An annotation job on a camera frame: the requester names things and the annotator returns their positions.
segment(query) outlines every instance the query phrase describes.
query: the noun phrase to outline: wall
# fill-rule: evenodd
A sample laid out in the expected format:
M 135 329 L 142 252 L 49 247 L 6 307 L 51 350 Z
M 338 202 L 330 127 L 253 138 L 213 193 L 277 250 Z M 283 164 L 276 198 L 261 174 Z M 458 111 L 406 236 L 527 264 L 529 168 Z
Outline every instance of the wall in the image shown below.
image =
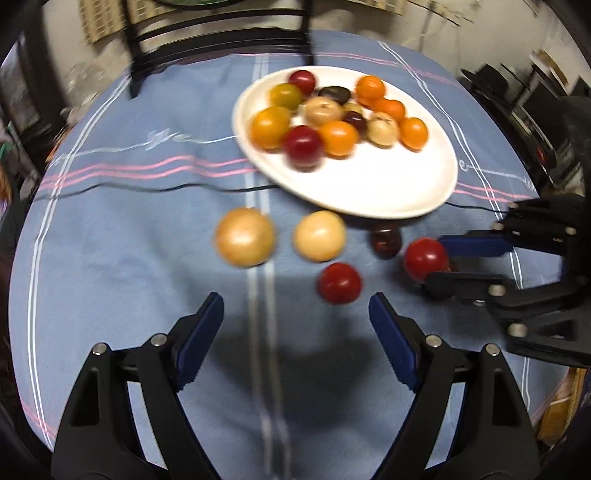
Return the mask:
M 476 70 L 484 63 L 498 67 L 501 62 L 518 71 L 528 65 L 532 51 L 546 48 L 567 77 L 574 78 L 573 82 L 580 74 L 591 80 L 591 69 L 582 54 L 544 4 L 536 16 L 522 0 L 448 0 L 447 3 L 472 18 L 473 23 L 462 21 L 461 27 L 455 27 L 433 16 L 423 39 L 423 52 L 451 72 L 459 74 L 460 68 Z M 245 7 L 261 4 L 291 7 L 297 1 L 251 0 Z M 44 8 L 50 50 L 64 85 L 75 64 L 91 60 L 104 70 L 108 80 L 121 74 L 129 58 L 118 35 L 90 46 L 83 36 L 77 0 L 50 0 Z M 399 17 L 343 0 L 321 0 L 316 2 L 312 26 L 418 48 L 427 14 L 425 9 L 412 4 L 407 6 L 406 15 Z M 170 22 L 169 18 L 160 18 L 149 28 Z

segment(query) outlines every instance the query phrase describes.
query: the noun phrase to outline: metal screw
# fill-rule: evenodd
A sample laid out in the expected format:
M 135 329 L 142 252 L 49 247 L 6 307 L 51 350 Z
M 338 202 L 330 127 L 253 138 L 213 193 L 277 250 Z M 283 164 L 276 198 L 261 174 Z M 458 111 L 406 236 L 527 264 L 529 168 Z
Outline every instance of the metal screw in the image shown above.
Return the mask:
M 106 351 L 107 351 L 107 344 L 106 343 L 97 343 L 92 348 L 92 353 L 95 354 L 95 355 L 102 355 Z
M 511 323 L 507 329 L 507 333 L 512 337 L 523 338 L 527 336 L 527 327 L 523 323 Z
M 166 343 L 167 337 L 163 333 L 157 333 L 150 339 L 150 343 L 154 346 L 163 346 Z
M 507 293 L 504 285 L 491 285 L 488 287 L 488 293 L 492 297 L 502 297 Z
M 499 355 L 499 353 L 501 353 L 501 349 L 499 347 L 497 347 L 494 343 L 489 343 L 486 348 L 486 353 L 488 353 L 489 355 L 492 356 L 497 356 Z
M 428 346 L 432 346 L 433 348 L 437 348 L 443 343 L 443 340 L 441 340 L 437 335 L 427 335 L 425 341 L 427 342 Z

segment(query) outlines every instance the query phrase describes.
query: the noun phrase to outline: red tomato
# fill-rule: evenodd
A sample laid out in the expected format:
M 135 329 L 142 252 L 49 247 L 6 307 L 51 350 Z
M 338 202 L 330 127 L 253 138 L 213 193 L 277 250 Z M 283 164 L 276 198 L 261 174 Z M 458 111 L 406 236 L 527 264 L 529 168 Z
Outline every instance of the red tomato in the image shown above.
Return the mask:
M 331 303 L 351 303 L 361 295 L 361 277 L 351 265 L 333 263 L 326 267 L 318 279 L 318 291 Z
M 418 238 L 404 253 L 404 269 L 414 281 L 423 282 L 432 272 L 449 268 L 445 247 L 433 238 Z
M 316 88 L 316 77 L 308 70 L 298 70 L 290 75 L 287 83 L 295 85 L 304 96 L 309 97 Z

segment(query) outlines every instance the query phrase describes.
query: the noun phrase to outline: oval plate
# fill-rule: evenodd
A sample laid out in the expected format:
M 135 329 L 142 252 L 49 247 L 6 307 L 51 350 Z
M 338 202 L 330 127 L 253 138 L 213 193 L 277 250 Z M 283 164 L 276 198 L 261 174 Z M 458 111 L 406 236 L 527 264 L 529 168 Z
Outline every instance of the oval plate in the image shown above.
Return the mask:
M 433 115 L 389 83 L 386 97 L 400 100 L 407 116 L 422 119 L 429 130 L 429 141 L 419 153 L 402 144 L 378 148 L 367 141 L 344 160 L 324 158 L 312 172 L 295 170 L 283 153 L 268 153 L 255 147 L 249 137 L 251 118 L 269 106 L 268 92 L 285 83 L 290 74 L 302 67 L 271 73 L 250 85 L 234 106 L 232 127 L 238 145 L 262 173 L 281 187 L 322 207 L 350 215 L 402 219 L 424 215 L 441 206 L 453 193 L 457 182 L 457 158 L 452 143 Z M 340 85 L 351 91 L 365 75 L 337 67 L 304 67 L 314 73 L 317 87 Z M 369 118 L 371 112 L 364 111 Z M 301 115 L 293 125 L 303 124 Z

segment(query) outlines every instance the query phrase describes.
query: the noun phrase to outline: table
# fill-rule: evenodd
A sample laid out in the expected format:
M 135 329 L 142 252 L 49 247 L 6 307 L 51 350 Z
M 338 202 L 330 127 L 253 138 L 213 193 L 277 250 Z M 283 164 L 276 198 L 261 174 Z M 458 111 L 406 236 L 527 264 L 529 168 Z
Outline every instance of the table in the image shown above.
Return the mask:
M 507 140 L 437 63 L 345 33 L 316 31 L 313 44 L 318 64 L 378 75 L 438 119 L 460 166 L 451 202 L 503 210 L 535 196 Z M 372 476 L 413 399 L 369 324 L 368 299 L 376 291 L 453 346 L 502 344 L 485 309 L 430 303 L 401 272 L 399 260 L 375 258 L 357 219 L 346 219 L 349 241 L 341 260 L 358 268 L 365 286 L 358 301 L 336 307 L 316 294 L 314 279 L 323 265 L 303 261 L 291 247 L 293 228 L 315 206 L 279 189 L 230 194 L 180 187 L 268 182 L 232 138 L 232 107 L 257 78 L 300 62 L 286 52 L 171 66 L 148 78 L 134 100 L 123 77 L 61 146 L 22 232 L 9 306 L 23 408 L 50 447 L 94 343 L 140 345 L 194 313 L 210 291 L 225 299 L 226 318 L 180 401 L 225 480 Z M 215 254 L 212 234 L 225 212 L 244 205 L 271 215 L 278 248 L 265 265 L 237 270 Z M 410 222 L 403 240 L 486 229 L 499 215 L 444 205 Z M 460 268 L 504 273 L 528 287 L 556 279 L 559 260 L 517 251 L 461 261 Z M 566 369 L 507 358 L 538 418 Z M 447 455 L 461 397 L 458 386 L 431 464 Z M 131 389 L 131 398 L 146 454 L 161 464 L 139 388 Z

